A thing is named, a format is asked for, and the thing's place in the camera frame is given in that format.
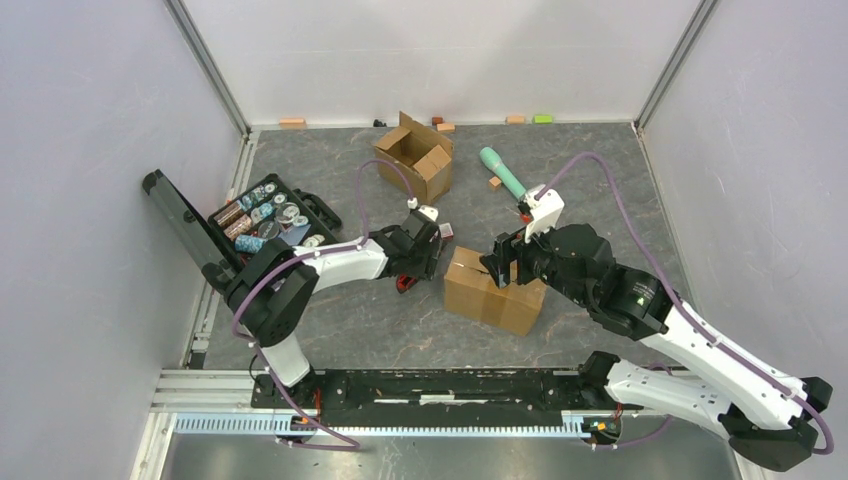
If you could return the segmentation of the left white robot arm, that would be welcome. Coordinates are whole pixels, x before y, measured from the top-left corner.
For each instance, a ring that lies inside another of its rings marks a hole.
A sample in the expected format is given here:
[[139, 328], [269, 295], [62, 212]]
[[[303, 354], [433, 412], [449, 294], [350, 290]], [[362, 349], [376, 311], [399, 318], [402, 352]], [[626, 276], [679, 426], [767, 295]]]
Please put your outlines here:
[[314, 394], [311, 365], [294, 333], [313, 294], [354, 281], [432, 279], [443, 244], [437, 219], [436, 208], [420, 206], [402, 224], [353, 241], [292, 247], [272, 240], [229, 284], [232, 331], [257, 350], [288, 406], [302, 407]]

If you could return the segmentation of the black case with poker chips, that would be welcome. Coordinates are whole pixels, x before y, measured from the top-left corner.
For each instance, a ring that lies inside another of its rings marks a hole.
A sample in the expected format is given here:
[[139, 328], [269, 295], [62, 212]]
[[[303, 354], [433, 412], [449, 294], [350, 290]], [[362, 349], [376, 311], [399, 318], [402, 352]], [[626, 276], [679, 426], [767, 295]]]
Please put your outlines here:
[[296, 246], [339, 241], [343, 222], [319, 196], [268, 174], [204, 217], [160, 170], [142, 190], [165, 214], [207, 283], [236, 311]]

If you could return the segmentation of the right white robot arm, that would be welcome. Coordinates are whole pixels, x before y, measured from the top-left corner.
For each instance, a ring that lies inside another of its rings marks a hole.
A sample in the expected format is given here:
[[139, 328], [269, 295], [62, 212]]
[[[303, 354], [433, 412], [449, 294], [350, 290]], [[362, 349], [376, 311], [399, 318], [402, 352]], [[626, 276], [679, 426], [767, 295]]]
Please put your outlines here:
[[657, 373], [596, 351], [577, 382], [585, 405], [602, 408], [613, 400], [690, 422], [775, 472], [832, 450], [821, 418], [833, 392], [828, 382], [786, 375], [756, 359], [657, 277], [619, 264], [610, 243], [591, 226], [501, 234], [480, 261], [498, 287], [540, 281], [584, 308], [605, 330], [690, 372], [689, 378]]

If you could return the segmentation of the small red white box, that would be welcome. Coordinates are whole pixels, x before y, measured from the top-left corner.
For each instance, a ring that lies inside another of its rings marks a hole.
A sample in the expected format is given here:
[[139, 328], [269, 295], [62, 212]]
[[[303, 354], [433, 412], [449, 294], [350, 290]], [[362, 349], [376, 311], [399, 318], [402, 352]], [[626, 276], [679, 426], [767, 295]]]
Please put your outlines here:
[[450, 223], [442, 223], [439, 225], [439, 233], [443, 240], [450, 241], [454, 237], [454, 231]]

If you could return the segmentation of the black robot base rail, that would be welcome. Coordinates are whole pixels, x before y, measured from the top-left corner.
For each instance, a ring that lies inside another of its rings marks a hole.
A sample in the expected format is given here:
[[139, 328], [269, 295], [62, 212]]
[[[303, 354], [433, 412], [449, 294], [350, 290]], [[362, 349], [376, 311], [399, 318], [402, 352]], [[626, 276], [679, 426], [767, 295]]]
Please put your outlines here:
[[251, 405], [296, 403], [328, 427], [541, 427], [565, 411], [614, 412], [619, 405], [575, 370], [327, 369], [284, 397], [269, 374], [252, 374]]

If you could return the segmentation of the tan block far left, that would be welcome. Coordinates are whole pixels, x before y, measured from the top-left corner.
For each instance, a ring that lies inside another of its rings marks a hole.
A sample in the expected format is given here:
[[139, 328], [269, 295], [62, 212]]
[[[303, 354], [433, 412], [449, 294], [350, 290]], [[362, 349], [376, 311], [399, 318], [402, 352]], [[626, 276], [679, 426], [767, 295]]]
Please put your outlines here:
[[307, 121], [301, 117], [281, 118], [278, 125], [283, 130], [306, 129]]

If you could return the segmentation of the brown cardboard express box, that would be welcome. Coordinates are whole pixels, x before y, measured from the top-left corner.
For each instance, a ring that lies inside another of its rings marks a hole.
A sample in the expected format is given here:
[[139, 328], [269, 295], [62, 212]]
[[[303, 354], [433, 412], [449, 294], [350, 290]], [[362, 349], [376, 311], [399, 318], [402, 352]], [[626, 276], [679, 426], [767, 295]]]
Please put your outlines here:
[[374, 152], [401, 174], [382, 164], [378, 172], [402, 192], [407, 181], [420, 203], [434, 205], [452, 186], [454, 144], [403, 111], [398, 118], [399, 125], [376, 142]]

